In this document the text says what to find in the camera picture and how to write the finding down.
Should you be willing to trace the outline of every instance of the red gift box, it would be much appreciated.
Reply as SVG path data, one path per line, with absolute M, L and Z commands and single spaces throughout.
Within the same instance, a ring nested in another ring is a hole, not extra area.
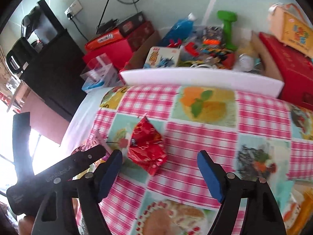
M 313 110 L 312 61 L 299 51 L 284 46 L 273 35 L 260 33 L 259 37 L 284 78 L 280 99 Z
M 153 25 L 150 21 L 145 22 L 136 30 L 134 30 L 126 38 L 104 45 L 100 48 L 90 51 L 85 56 L 83 60 L 86 64 L 90 62 L 91 59 L 106 53 L 113 65 L 121 70 L 124 68 L 125 64 L 131 59 L 134 52 L 137 51 L 140 46 L 154 33 Z

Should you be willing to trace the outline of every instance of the blue plastic bottle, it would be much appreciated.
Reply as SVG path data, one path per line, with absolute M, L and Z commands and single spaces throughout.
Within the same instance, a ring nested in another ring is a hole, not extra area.
M 178 39 L 187 39 L 192 32 L 193 22 L 195 20 L 196 18 L 192 13 L 189 14 L 188 18 L 178 20 L 159 42 L 158 46 L 167 47 L 170 44 L 170 40 L 173 40 L 176 43 Z

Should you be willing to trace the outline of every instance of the green toy dumbbell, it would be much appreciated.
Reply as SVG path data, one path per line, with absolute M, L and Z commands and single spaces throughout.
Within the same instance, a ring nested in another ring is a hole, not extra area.
M 237 47 L 232 44 L 232 23 L 237 21 L 237 14 L 232 11 L 218 11 L 217 17 L 222 20 L 224 24 L 225 48 L 236 51 Z

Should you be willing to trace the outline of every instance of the electrical outlet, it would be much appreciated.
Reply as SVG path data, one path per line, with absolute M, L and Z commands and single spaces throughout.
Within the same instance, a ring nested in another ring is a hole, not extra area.
M 71 14 L 73 17 L 83 9 L 79 0 L 75 0 L 70 7 L 64 12 L 65 15 Z

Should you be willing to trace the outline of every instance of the plastic bag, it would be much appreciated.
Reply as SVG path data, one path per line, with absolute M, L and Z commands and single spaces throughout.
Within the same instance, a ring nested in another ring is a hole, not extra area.
M 127 156 L 152 176 L 166 162 L 162 136 L 147 117 L 135 126 Z

